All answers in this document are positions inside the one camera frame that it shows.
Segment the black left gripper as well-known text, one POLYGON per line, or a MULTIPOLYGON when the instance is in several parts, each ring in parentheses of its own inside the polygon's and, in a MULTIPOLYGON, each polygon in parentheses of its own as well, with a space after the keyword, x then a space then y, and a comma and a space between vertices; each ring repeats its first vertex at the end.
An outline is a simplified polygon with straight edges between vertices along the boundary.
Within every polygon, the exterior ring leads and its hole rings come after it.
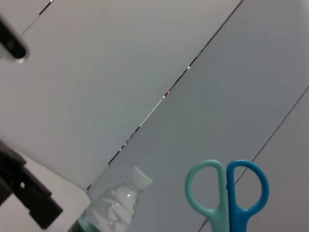
POLYGON ((0 141, 0 203, 15 196, 29 210, 29 215, 46 230, 63 212, 52 193, 26 168, 25 159, 0 141))

